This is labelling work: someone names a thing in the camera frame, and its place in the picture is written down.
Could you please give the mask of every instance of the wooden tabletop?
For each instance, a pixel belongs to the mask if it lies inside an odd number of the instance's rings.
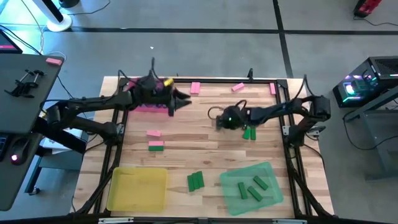
[[[299,90],[302,79],[288,79],[291,96]],[[104,77],[101,95],[112,95],[116,89],[116,77]],[[189,83],[176,83],[176,87],[190,92]],[[276,104],[268,84],[245,84],[244,89],[231,92],[234,84],[201,83],[200,94],[191,97],[192,104],[175,112],[173,118],[167,114],[129,113],[121,167],[164,167],[169,180],[165,209],[161,213],[112,212],[112,216],[135,217],[231,217],[224,204],[220,185],[220,174],[228,170],[247,167],[261,162],[270,162],[274,169],[284,201],[280,204],[248,212],[236,218],[292,218],[292,199],[287,177],[286,161],[282,146],[279,121],[270,119],[257,128],[257,139],[248,141],[242,138],[240,130],[215,131],[214,121],[207,116],[211,106],[228,106],[246,99],[248,106],[271,106]],[[95,121],[111,121],[112,110],[97,111]],[[302,117],[295,115],[298,123]],[[165,151],[149,152],[147,130],[162,132],[160,141],[165,141]],[[98,144],[101,138],[94,139],[88,147]],[[305,143],[319,151],[318,143],[305,139]],[[75,191],[74,205],[79,209],[93,193],[100,180],[105,146],[98,146],[87,152]],[[301,147],[301,154],[308,188],[323,208],[333,213],[328,184],[321,158],[310,149]],[[187,175],[203,171],[205,187],[194,192],[188,191]],[[101,211],[106,207],[109,185],[104,190]],[[302,193],[299,187],[298,199],[304,211]]]

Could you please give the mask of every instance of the yellow tray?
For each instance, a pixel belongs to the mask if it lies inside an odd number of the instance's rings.
[[[166,169],[115,168],[106,208],[109,211],[161,212],[166,185]]]

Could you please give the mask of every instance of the black desk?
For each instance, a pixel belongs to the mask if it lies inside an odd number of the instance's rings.
[[[0,133],[11,134],[10,145],[17,138],[26,135],[31,141],[25,163],[19,166],[12,165],[9,150],[0,162],[0,211],[9,210],[14,203],[42,138],[41,134],[31,133],[31,130],[42,109],[40,104],[47,99],[61,70],[61,66],[48,64],[45,61],[47,58],[49,56],[0,54],[0,102],[2,104],[0,106]],[[63,61],[61,57],[51,56],[51,58]],[[4,90],[12,91],[16,87],[15,80],[22,78],[25,69],[40,70],[46,74],[38,78],[39,87],[30,92],[35,97],[16,98],[4,92]]]

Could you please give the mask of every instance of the green block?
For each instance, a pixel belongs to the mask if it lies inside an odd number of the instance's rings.
[[[246,192],[246,189],[244,188],[244,183],[240,182],[238,183],[239,191],[241,192],[242,199],[248,199],[248,193]]]
[[[251,137],[252,140],[256,140],[256,129],[255,128],[253,128],[251,130],[250,137]]]
[[[197,172],[197,177],[199,180],[199,187],[204,187],[205,186],[205,181],[203,180],[203,173],[201,171]]]
[[[193,192],[195,190],[194,186],[193,186],[193,178],[192,175],[187,176],[188,179],[188,188],[189,188],[189,192]]]
[[[164,146],[149,146],[148,150],[150,150],[151,152],[163,151]]]
[[[253,180],[263,189],[263,190],[267,190],[268,189],[268,185],[261,180],[261,178],[259,176],[255,176],[253,178]]]
[[[249,192],[251,195],[253,195],[253,197],[254,197],[258,202],[261,202],[262,197],[261,197],[261,195],[259,194],[259,192],[257,192],[257,190],[254,189],[254,187],[250,186],[250,187],[248,188],[248,192]]]
[[[245,131],[244,131],[244,134],[243,134],[243,138],[244,139],[249,139],[250,138],[250,129],[246,129]]]
[[[197,173],[192,174],[192,179],[193,179],[193,187],[195,188],[195,190],[198,190],[200,187],[199,187],[199,180]]]

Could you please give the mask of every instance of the computer tower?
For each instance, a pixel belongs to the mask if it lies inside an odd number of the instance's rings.
[[[333,88],[340,108],[360,107],[398,85],[398,56],[369,57]]]

